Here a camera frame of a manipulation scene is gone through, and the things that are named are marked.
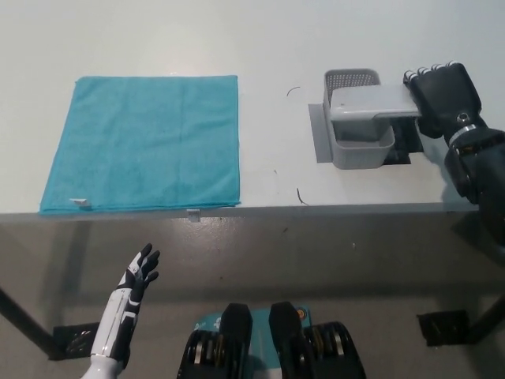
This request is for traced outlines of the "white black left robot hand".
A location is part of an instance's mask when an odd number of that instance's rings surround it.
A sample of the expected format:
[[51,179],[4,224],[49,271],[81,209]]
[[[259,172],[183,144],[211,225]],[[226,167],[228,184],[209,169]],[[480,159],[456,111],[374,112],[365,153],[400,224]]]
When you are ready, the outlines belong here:
[[130,262],[116,288],[111,292],[99,323],[91,354],[112,358],[125,365],[140,312],[141,302],[149,284],[159,273],[160,252],[148,243]]

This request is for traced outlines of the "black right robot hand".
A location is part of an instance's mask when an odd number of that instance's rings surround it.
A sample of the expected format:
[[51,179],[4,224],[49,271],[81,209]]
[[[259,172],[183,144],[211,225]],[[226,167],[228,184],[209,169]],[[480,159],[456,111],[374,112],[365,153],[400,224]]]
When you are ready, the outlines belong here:
[[480,97],[462,63],[408,70],[402,82],[417,106],[417,124],[426,137],[449,141],[466,126],[486,126]]

